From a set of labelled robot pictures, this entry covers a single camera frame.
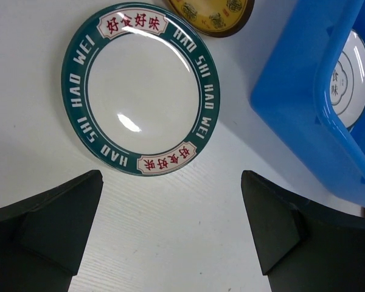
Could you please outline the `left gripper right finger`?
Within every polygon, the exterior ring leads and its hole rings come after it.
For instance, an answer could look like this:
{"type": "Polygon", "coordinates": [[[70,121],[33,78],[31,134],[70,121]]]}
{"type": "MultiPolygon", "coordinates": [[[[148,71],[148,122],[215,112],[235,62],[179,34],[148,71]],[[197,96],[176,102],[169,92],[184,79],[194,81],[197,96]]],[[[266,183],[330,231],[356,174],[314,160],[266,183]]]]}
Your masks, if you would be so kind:
{"type": "Polygon", "coordinates": [[[272,291],[365,291],[365,218],[245,170],[243,201],[272,291]]]}

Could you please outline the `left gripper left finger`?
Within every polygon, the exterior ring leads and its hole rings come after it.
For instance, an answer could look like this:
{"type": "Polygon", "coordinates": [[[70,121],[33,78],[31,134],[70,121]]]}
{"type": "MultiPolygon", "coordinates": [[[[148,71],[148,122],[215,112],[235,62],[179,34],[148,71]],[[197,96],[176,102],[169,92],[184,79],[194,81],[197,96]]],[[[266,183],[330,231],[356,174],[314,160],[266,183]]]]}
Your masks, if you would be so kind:
{"type": "Polygon", "coordinates": [[[0,208],[0,291],[67,291],[103,188],[98,170],[0,208]]]}

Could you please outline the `white plate with flower emblem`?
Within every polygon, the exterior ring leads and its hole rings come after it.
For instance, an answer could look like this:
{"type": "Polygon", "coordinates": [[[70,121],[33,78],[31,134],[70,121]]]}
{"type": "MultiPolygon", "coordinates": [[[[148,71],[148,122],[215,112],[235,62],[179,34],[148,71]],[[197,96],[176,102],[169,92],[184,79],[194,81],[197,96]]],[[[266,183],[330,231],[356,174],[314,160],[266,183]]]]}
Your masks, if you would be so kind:
{"type": "Polygon", "coordinates": [[[346,128],[361,117],[365,109],[365,43],[351,30],[330,79],[330,101],[346,128]]]}

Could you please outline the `green rim plate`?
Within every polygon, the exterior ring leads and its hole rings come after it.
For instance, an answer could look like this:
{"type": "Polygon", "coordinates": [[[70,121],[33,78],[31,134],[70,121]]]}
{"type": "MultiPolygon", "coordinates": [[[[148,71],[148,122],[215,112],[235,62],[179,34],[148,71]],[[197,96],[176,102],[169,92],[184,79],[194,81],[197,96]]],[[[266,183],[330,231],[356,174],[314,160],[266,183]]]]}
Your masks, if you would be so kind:
{"type": "Polygon", "coordinates": [[[115,4],[76,31],[61,69],[68,119],[99,160],[136,176],[193,161],[220,111],[214,60],[192,27],[143,2],[115,4]]]}

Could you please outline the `yellow patterned plate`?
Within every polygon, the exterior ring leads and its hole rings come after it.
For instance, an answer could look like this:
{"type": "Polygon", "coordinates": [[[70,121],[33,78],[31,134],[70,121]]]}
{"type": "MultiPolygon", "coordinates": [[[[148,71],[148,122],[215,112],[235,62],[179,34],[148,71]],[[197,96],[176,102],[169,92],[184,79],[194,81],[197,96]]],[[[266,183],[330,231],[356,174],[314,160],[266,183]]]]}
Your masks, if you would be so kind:
{"type": "Polygon", "coordinates": [[[166,0],[164,2],[197,31],[215,38],[239,32],[250,18],[254,0],[166,0]]]}

